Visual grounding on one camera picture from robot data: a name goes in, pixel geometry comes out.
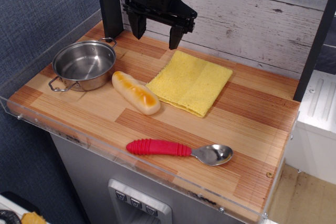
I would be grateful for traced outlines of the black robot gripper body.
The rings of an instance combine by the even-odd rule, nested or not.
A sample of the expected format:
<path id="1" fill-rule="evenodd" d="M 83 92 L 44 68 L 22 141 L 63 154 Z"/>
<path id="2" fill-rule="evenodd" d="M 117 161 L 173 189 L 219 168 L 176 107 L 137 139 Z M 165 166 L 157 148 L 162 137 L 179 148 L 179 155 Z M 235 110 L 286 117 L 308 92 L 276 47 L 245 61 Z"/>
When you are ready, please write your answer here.
<path id="1" fill-rule="evenodd" d="M 185 34 L 192 32 L 197 12 L 182 0 L 124 0 L 124 10 L 134 10 L 147 19 L 173 26 L 183 26 Z"/>

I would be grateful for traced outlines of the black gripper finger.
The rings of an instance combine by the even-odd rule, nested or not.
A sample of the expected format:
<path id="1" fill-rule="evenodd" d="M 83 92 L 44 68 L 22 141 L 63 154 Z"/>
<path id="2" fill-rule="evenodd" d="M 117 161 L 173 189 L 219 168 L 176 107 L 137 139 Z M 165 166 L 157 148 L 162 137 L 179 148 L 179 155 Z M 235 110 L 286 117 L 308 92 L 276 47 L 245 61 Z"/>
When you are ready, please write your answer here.
<path id="1" fill-rule="evenodd" d="M 140 39 L 146 31 L 146 17 L 132 9 L 128 9 L 127 13 L 132 33 L 137 39 Z"/>
<path id="2" fill-rule="evenodd" d="M 184 35 L 185 28 L 183 26 L 173 26 L 170 29 L 169 49 L 173 50 L 179 46 Z"/>

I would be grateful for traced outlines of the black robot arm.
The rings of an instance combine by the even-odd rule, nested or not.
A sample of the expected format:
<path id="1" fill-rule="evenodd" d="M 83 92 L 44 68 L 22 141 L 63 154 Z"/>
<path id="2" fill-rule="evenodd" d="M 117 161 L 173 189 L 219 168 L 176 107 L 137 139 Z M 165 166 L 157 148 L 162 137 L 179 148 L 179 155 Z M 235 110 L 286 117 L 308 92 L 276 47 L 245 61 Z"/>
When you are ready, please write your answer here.
<path id="1" fill-rule="evenodd" d="M 194 29 L 197 12 L 182 0 L 125 0 L 133 35 L 140 39 L 146 31 L 146 20 L 151 19 L 171 27 L 169 48 L 176 49 L 184 34 Z"/>

